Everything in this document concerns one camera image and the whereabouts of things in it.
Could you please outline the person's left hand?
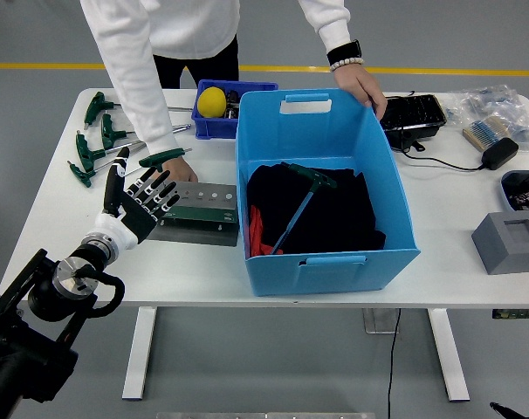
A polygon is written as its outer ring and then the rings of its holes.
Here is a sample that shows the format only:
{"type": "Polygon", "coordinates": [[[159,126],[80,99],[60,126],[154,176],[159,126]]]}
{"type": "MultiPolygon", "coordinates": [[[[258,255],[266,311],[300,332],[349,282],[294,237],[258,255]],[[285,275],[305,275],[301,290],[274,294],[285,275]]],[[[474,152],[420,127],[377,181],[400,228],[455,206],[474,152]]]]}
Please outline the person's left hand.
{"type": "Polygon", "coordinates": [[[337,87],[352,94],[363,106],[373,109],[378,120],[384,116],[388,100],[376,78],[360,64],[343,65],[333,71],[337,87]]]}

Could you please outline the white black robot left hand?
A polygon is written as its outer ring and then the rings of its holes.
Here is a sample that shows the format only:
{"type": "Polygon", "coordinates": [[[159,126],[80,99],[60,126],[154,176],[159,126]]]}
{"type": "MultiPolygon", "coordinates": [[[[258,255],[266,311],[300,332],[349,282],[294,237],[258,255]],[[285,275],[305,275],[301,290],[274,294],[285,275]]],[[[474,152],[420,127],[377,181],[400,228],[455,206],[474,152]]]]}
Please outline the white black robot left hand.
{"type": "Polygon", "coordinates": [[[175,192],[176,183],[168,182],[168,171],[158,177],[150,177],[170,159],[185,154],[182,148],[175,148],[139,161],[147,171],[124,188],[129,148],[123,148],[110,166],[103,209],[96,216],[90,234],[101,237],[113,245],[114,252],[129,250],[144,241],[156,224],[171,210],[180,195],[175,192]]]}

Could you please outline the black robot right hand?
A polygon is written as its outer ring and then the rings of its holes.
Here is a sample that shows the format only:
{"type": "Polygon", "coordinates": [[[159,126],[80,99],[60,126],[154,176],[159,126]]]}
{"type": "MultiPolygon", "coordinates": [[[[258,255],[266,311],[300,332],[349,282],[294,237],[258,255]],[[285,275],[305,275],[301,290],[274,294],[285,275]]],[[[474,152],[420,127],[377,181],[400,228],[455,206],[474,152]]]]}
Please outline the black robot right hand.
{"type": "Polygon", "coordinates": [[[491,402],[490,407],[506,419],[529,419],[529,416],[524,416],[514,409],[508,408],[497,402],[491,402]]]}

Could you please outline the person's right hand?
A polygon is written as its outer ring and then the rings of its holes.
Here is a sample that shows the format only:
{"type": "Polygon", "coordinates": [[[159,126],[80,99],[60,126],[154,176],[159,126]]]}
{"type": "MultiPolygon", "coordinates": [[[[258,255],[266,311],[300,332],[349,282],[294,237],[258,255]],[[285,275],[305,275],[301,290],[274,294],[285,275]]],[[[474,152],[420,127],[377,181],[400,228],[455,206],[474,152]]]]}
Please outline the person's right hand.
{"type": "Polygon", "coordinates": [[[195,171],[182,156],[165,161],[161,166],[164,171],[169,172],[169,178],[175,182],[198,182],[195,171]]]}

